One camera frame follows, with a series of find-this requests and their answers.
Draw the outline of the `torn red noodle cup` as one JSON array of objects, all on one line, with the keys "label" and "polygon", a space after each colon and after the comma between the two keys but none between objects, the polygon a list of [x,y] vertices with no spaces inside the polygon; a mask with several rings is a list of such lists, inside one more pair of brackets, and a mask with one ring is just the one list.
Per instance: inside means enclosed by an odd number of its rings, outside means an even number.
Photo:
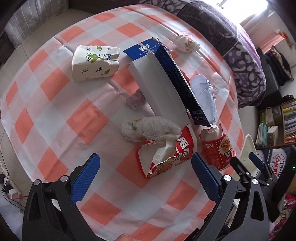
[{"label": "torn red noodle cup", "polygon": [[137,152],[137,161],[142,175],[149,179],[178,166],[197,151],[197,138],[190,125],[186,125],[175,141],[142,146]]}]

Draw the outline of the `white trash bin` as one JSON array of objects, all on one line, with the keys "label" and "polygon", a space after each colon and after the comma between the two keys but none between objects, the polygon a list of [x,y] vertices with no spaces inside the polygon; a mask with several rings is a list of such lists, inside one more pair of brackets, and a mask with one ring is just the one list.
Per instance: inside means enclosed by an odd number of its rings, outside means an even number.
[{"label": "white trash bin", "polygon": [[254,142],[252,140],[251,135],[246,135],[243,140],[243,147],[241,151],[241,156],[239,160],[245,166],[245,168],[250,171],[253,177],[256,177],[259,173],[258,168],[249,160],[248,156],[250,153],[257,154]]}]

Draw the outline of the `upper Ganten water box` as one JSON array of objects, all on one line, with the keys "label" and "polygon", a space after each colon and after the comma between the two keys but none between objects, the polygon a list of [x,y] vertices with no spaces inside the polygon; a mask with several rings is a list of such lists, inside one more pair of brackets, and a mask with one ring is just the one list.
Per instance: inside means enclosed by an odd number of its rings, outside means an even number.
[{"label": "upper Ganten water box", "polygon": [[269,164],[274,174],[278,178],[287,161],[288,156],[290,155],[290,147],[285,148],[265,148],[256,150],[257,156],[265,163]]}]

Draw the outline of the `red instant noodle cup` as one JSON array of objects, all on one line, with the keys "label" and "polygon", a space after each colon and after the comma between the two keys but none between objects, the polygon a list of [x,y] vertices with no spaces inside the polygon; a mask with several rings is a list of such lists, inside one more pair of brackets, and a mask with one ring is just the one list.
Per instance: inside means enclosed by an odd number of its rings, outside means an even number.
[{"label": "red instant noodle cup", "polygon": [[229,137],[223,132],[221,123],[201,130],[200,140],[210,165],[218,170],[226,169],[230,165],[230,159],[235,156],[235,152]]}]

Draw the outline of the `wooden bookshelf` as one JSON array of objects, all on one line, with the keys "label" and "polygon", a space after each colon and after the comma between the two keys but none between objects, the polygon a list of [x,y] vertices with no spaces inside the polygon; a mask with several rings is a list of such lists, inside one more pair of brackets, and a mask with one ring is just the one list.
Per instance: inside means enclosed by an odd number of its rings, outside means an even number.
[{"label": "wooden bookshelf", "polygon": [[258,112],[257,149],[295,145],[295,99]]}]

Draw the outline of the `crumpled white blue paper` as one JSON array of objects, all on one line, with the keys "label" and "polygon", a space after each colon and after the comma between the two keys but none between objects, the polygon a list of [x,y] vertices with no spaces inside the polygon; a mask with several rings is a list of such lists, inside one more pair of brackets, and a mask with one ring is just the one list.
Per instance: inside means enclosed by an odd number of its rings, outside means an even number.
[{"label": "crumpled white blue paper", "polygon": [[210,81],[204,75],[198,74],[189,81],[189,85],[207,120],[210,124],[215,124],[217,108]]}]

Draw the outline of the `purple patterned bedspread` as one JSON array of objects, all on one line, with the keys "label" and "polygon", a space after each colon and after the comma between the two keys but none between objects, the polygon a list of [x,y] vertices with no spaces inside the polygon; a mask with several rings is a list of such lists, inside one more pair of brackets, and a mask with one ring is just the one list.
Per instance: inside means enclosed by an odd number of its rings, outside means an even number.
[{"label": "purple patterned bedspread", "polygon": [[201,33],[233,72],[238,106],[258,106],[266,91],[260,57],[247,32],[204,1],[139,1],[162,8]]}]

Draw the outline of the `crumpled white tissue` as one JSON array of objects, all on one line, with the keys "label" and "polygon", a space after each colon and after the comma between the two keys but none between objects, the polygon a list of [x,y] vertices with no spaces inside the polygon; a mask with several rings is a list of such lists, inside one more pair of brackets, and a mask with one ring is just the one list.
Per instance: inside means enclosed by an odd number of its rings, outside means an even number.
[{"label": "crumpled white tissue", "polygon": [[161,116],[148,116],[123,123],[121,133],[126,141],[144,144],[147,141],[174,141],[181,135],[182,129]]}]

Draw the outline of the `orange checkered tablecloth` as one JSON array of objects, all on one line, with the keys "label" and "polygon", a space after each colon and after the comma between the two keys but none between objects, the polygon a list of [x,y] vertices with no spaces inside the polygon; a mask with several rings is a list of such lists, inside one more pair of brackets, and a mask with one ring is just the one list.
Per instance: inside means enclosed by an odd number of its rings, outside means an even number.
[{"label": "orange checkered tablecloth", "polygon": [[[180,52],[174,44],[179,35],[200,49]],[[30,179],[56,181],[91,154],[100,156],[99,172],[77,205],[93,231],[106,240],[122,233],[134,240],[184,240],[214,206],[190,161],[151,179],[141,174],[139,147],[124,140],[121,125],[151,116],[152,110],[148,105],[133,110],[126,104],[138,86],[125,53],[113,76],[73,81],[71,61],[79,45],[124,51],[151,37],[171,49],[187,77],[201,74],[218,87],[218,121],[240,154],[244,133],[230,68],[197,30],[151,5],[112,9],[58,33],[20,68],[1,97],[1,123]]]}]

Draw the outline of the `blue white carton box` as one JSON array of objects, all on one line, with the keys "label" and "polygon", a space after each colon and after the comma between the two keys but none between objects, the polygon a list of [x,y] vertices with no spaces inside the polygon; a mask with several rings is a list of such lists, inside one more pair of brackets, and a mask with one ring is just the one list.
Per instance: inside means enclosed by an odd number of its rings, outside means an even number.
[{"label": "blue white carton box", "polygon": [[156,116],[184,127],[210,126],[187,80],[168,49],[154,38],[136,44],[124,53],[132,58],[128,70]]}]

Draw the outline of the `pink white drawer cabinet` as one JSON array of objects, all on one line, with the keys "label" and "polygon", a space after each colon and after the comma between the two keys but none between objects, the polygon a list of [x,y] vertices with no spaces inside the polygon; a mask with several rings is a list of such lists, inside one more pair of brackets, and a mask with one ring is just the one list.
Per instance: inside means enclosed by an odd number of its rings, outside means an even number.
[{"label": "pink white drawer cabinet", "polygon": [[292,48],[292,42],[290,41],[288,35],[281,30],[274,32],[270,37],[261,42],[259,44],[259,48],[263,53],[266,53],[272,48],[272,46],[275,46],[282,41],[285,41],[288,47]]}]

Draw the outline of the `pink lace strip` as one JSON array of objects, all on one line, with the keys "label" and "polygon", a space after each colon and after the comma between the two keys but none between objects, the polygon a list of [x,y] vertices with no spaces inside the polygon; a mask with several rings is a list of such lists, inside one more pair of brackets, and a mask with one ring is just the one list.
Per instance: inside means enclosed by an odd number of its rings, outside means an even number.
[{"label": "pink lace strip", "polygon": [[126,99],[126,104],[132,108],[133,110],[136,110],[137,108],[140,108],[143,106],[147,100],[145,99],[145,96],[143,95],[142,91],[138,89],[133,95],[129,96]]}]

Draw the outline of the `crumpled paper ball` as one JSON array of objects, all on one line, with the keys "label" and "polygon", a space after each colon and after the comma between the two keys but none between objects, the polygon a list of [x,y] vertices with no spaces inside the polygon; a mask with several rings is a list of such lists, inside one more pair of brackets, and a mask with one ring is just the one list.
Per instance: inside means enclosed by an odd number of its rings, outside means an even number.
[{"label": "crumpled paper ball", "polygon": [[184,35],[177,36],[174,40],[174,44],[177,46],[177,49],[180,52],[184,53],[197,52],[200,49],[200,44],[194,42]]}]

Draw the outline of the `white green paper cup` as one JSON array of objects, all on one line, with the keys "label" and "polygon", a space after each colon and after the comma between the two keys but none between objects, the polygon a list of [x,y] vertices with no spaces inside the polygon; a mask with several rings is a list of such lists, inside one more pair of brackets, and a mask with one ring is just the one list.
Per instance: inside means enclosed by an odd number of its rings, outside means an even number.
[{"label": "white green paper cup", "polygon": [[71,63],[74,82],[114,75],[119,70],[119,55],[118,47],[79,45]]}]

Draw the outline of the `grey plaid covered furniture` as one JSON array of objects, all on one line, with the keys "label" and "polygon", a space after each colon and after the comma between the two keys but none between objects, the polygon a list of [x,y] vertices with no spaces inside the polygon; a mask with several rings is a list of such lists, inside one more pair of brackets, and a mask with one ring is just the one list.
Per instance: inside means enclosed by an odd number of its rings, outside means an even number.
[{"label": "grey plaid covered furniture", "polygon": [[50,18],[69,8],[67,0],[29,0],[9,19],[4,27],[8,39],[17,48],[31,33]]}]

